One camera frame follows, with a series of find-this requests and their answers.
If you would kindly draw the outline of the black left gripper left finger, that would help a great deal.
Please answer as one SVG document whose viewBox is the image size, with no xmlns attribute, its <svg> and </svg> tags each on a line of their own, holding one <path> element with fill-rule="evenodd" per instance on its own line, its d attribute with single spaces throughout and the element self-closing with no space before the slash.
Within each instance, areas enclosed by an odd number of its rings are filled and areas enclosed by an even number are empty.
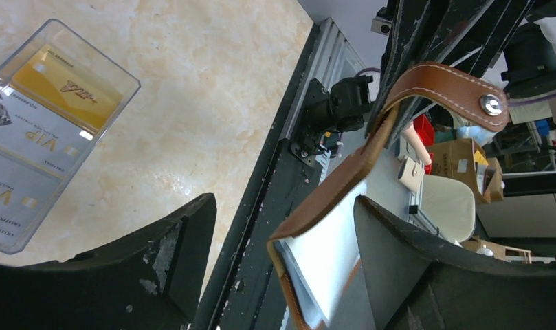
<svg viewBox="0 0 556 330">
<path fill-rule="evenodd" d="M 215 222 L 215 196 L 204 193 L 67 261 L 0 265 L 0 329 L 185 329 Z"/>
</svg>

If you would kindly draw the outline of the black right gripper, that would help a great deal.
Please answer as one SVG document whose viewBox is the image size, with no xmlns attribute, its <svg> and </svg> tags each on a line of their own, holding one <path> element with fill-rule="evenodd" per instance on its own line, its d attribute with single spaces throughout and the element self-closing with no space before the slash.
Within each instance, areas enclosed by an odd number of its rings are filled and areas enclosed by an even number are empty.
<svg viewBox="0 0 556 330">
<path fill-rule="evenodd" d="M 369 131 L 400 75 L 413 65 L 432 61 L 480 78 L 514 32 L 501 73 L 508 97 L 556 90 L 556 1 L 389 1 L 386 9 L 393 20 Z"/>
</svg>

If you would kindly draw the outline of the brown leather card holder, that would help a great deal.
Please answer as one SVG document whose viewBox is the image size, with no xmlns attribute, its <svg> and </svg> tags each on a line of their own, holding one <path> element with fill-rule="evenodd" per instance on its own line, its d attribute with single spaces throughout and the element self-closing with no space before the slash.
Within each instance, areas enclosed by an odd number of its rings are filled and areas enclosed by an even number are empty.
<svg viewBox="0 0 556 330">
<path fill-rule="evenodd" d="M 407 69 L 391 86 L 384 106 L 367 130 L 366 142 L 350 154 L 269 237 L 267 251 L 294 324 L 299 329 L 328 325 L 344 287 L 359 263 L 355 228 L 347 219 L 355 198 L 386 143 L 412 136 L 420 160 L 426 149 L 411 128 L 415 113 L 403 108 L 425 98 L 462 118 L 499 132 L 509 121 L 504 90 L 454 67 L 424 62 Z"/>
</svg>

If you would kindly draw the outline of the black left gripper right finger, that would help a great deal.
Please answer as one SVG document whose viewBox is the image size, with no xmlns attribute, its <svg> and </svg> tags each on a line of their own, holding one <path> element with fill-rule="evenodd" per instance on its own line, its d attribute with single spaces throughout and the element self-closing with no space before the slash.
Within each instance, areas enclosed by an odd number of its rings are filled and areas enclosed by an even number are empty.
<svg viewBox="0 0 556 330">
<path fill-rule="evenodd" d="M 355 229 L 378 329 L 556 329 L 556 269 L 458 247 L 361 196 Z"/>
</svg>

